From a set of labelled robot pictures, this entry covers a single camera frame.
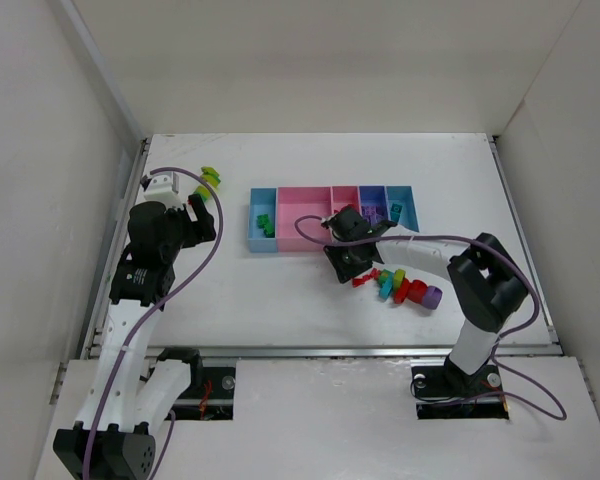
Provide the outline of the green yellow red lego stack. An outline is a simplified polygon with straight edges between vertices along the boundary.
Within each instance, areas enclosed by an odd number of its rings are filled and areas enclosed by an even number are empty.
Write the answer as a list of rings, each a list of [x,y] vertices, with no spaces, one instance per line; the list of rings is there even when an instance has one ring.
[[[220,174],[213,167],[203,166],[201,168],[201,178],[205,182],[205,185],[200,184],[194,193],[199,195],[204,201],[207,201],[212,197],[211,191],[216,191],[221,183]]]

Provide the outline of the green lego brick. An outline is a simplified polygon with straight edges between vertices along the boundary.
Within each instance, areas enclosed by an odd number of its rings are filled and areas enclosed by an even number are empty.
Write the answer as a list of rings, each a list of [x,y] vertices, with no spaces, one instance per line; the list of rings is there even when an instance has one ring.
[[[275,236],[274,222],[268,214],[258,215],[256,217],[256,225],[266,238],[273,238]]]

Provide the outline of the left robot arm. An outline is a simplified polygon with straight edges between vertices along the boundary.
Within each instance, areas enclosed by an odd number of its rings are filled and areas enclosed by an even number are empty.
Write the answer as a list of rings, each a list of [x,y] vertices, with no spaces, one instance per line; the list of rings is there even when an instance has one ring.
[[[204,199],[180,207],[145,201],[131,208],[128,243],[111,282],[102,351],[94,381],[53,451],[75,479],[149,479],[161,457],[155,435],[173,419],[173,404],[190,386],[193,367],[183,354],[167,356],[141,379],[146,352],[174,283],[180,251],[210,242],[222,229]]]

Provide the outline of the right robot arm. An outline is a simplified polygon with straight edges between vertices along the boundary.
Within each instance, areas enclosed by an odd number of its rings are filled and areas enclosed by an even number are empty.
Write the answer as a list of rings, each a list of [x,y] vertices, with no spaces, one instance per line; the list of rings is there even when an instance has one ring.
[[[374,263],[407,266],[447,280],[465,320],[444,363],[444,378],[460,395],[475,383],[509,317],[529,295],[519,269],[488,233],[471,239],[435,239],[389,220],[372,225],[353,207],[322,221],[334,244],[324,252],[342,283]]]

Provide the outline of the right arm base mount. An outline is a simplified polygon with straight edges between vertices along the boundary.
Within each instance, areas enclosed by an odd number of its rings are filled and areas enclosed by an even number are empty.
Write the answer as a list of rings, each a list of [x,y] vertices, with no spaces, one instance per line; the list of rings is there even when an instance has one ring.
[[[461,387],[449,382],[442,365],[414,366],[411,375],[410,392],[419,420],[509,419],[501,376],[494,365],[487,364]]]

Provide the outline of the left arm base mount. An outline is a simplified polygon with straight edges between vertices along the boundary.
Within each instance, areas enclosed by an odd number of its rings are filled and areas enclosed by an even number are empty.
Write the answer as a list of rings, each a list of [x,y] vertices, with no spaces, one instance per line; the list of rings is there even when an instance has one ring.
[[[205,366],[201,383],[192,384],[172,407],[177,420],[230,421],[234,413],[236,368]]]

